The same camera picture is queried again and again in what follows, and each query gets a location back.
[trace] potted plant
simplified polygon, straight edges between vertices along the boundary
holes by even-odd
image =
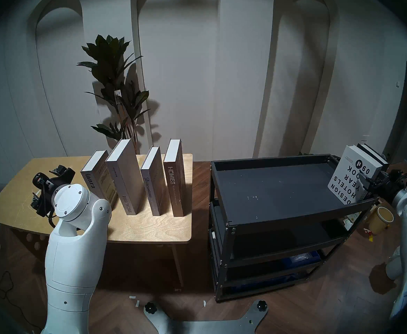
[[[149,91],[136,92],[132,80],[127,81],[125,84],[125,69],[135,60],[142,57],[136,57],[128,62],[134,55],[134,53],[132,53],[127,59],[123,59],[123,54],[129,43],[130,42],[125,43],[124,37],[118,39],[108,35],[105,39],[98,35],[95,39],[95,44],[87,43],[87,47],[82,46],[83,50],[91,56],[96,63],[85,61],[79,62],[77,65],[90,68],[92,76],[104,87],[101,89],[101,96],[92,92],[86,93],[93,94],[107,101],[115,109],[120,121],[120,127],[117,126],[117,122],[114,122],[114,124],[109,123],[109,127],[101,123],[91,127],[99,133],[117,141],[121,138],[131,138],[134,149],[137,151],[136,121],[137,118],[149,110],[141,111],[142,103],[148,98]]]

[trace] book cover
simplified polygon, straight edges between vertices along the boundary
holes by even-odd
[[[159,147],[151,147],[140,168],[140,172],[142,173],[151,212],[154,216],[159,216],[161,215],[160,204],[166,187]]]
[[[361,201],[367,195],[358,174],[375,179],[382,165],[372,156],[356,146],[347,146],[341,157],[328,188],[343,204]]]
[[[127,215],[136,215],[143,195],[143,181],[131,139],[122,139],[106,159],[106,166]]]
[[[358,144],[358,148],[366,152],[367,154],[371,155],[376,161],[378,161],[383,167],[381,168],[381,171],[387,171],[387,168],[389,167],[389,163],[383,159],[379,155],[377,151],[375,151],[372,147],[370,147],[367,143],[364,145]]]
[[[184,216],[185,170],[180,140],[170,140],[165,154],[164,169],[173,216]]]
[[[108,157],[106,150],[96,150],[86,165],[80,171],[88,189],[100,199],[106,199],[112,205],[116,190],[111,175],[106,167]]]

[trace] metal base plate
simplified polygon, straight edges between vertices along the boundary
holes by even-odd
[[[143,312],[159,334],[254,334],[268,312],[268,306],[265,301],[258,299],[240,319],[230,321],[175,321],[155,303],[147,303]]]

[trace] black metal shelf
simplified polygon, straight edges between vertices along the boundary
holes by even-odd
[[[302,284],[304,282],[307,282],[307,280],[308,280],[307,276],[304,276],[304,277],[302,277],[300,279],[297,279],[297,280],[291,280],[291,281],[287,281],[287,282],[272,285],[272,286],[253,288],[253,289],[250,289],[250,290],[247,290],[247,291],[225,292],[225,293],[222,292],[220,298],[218,299],[218,302],[225,301],[225,300],[228,300],[228,299],[233,299],[233,298],[251,296],[252,294],[259,294],[259,293],[269,292],[269,291],[273,291],[273,290],[276,290],[276,289],[282,289],[284,287],[289,287],[289,286]]]
[[[305,282],[347,240],[377,198],[343,205],[327,188],[337,164],[329,154],[211,163],[208,239],[217,302]],[[347,231],[338,218],[357,212]],[[329,246],[325,256],[321,249]],[[313,251],[320,260],[288,264]]]

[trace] wooden table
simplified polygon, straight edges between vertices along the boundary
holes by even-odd
[[[137,155],[139,166],[142,165],[146,155]],[[0,224],[7,225],[25,232],[38,235],[49,235],[52,227],[47,218],[37,215],[30,206],[32,192],[38,189],[32,184],[32,179],[38,172],[50,177],[49,170],[56,169],[58,165],[71,168],[75,171],[72,183],[87,187],[80,170],[89,160],[89,157],[56,157],[35,158],[28,162],[24,168],[5,186],[0,193]],[[175,244],[187,243],[191,239],[192,227],[192,179],[193,155],[184,154],[184,169],[186,183],[186,205],[184,217],[174,217],[171,209],[169,193],[166,190],[161,203],[161,216],[153,216],[147,197],[143,197],[139,213],[127,216],[119,199],[113,205],[112,217],[108,225],[108,242],[115,243],[145,243],[169,244],[172,248],[180,284],[183,285],[182,273]]]

